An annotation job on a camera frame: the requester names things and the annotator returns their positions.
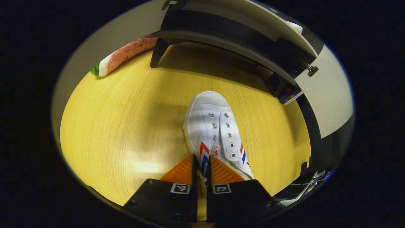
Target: wood grain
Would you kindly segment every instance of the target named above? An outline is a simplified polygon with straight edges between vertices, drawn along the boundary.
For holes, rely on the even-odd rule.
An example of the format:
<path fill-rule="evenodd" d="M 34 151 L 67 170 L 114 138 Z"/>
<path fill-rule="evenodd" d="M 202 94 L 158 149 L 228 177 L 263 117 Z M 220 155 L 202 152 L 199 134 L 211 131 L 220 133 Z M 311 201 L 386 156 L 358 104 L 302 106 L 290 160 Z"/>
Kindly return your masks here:
<path fill-rule="evenodd" d="M 192 98 L 205 90 L 227 99 L 252 172 L 271 195 L 299 176 L 311 155 L 301 110 L 270 95 L 252 62 L 193 43 L 170 46 L 158 68 L 149 67 L 151 55 L 139 54 L 103 78 L 88 73 L 72 93 L 60 139 L 84 183 L 123 205 L 145 179 L 163 176 L 189 155 L 182 123 Z M 198 202 L 198 220 L 205 220 L 206 200 L 200 195 Z"/>

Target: screw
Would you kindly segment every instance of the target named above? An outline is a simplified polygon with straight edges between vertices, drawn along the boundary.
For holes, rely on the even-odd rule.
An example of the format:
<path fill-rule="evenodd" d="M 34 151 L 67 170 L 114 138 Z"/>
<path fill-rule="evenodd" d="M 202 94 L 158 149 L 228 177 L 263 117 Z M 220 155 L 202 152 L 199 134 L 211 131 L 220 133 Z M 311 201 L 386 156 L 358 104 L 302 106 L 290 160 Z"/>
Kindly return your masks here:
<path fill-rule="evenodd" d="M 175 215 L 173 216 L 173 218 L 174 218 L 175 220 L 183 220 L 183 215 L 182 215 L 182 214 L 175 214 Z"/>

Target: metal latch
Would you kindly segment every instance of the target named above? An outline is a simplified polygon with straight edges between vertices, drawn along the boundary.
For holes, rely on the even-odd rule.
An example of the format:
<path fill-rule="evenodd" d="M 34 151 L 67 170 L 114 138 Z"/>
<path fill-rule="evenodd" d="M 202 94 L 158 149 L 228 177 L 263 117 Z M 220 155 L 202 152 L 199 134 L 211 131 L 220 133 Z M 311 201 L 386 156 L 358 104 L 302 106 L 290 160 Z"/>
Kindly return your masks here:
<path fill-rule="evenodd" d="M 317 67 L 317 66 L 311 66 L 311 65 L 309 65 L 308 63 L 305 63 L 305 66 L 308 68 L 308 70 L 309 70 L 309 72 L 308 72 L 308 75 L 309 76 L 312 76 L 312 75 L 314 75 L 318 70 L 319 70 L 319 68 Z"/>
<path fill-rule="evenodd" d="M 170 5 L 176 5 L 177 1 L 167 0 L 166 3 L 163 5 L 162 10 L 165 10 Z"/>

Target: yellow wooden surface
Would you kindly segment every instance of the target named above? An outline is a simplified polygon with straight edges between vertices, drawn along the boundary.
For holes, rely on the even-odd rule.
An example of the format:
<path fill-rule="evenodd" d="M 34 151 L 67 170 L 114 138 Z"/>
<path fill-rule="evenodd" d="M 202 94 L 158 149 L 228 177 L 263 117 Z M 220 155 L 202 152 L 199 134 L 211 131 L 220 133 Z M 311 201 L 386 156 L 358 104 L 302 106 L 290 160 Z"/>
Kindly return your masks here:
<path fill-rule="evenodd" d="M 311 154 L 301 110 L 270 95 L 252 62 L 193 43 L 170 46 L 158 68 L 149 67 L 151 55 L 139 54 L 104 78 L 88 73 L 71 95 L 61 146 L 84 183 L 123 205 L 145 179 L 163 176 L 189 155 L 182 123 L 205 90 L 230 104 L 252 172 L 271 195 L 299 176 Z M 198 219 L 205 220 L 206 200 L 198 202 Z"/>

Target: orange gripper pad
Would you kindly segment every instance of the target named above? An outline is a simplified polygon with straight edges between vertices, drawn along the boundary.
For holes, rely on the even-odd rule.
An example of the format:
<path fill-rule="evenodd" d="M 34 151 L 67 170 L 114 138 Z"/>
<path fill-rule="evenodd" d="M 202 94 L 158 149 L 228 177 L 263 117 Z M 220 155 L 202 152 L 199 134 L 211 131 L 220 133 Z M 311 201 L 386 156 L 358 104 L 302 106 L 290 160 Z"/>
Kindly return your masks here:
<path fill-rule="evenodd" d="M 231 167 L 211 156 L 211 179 L 213 185 L 245 181 Z"/>
<path fill-rule="evenodd" d="M 193 156 L 190 155 L 169 172 L 160 178 L 161 181 L 168 181 L 178 184 L 192 185 Z"/>

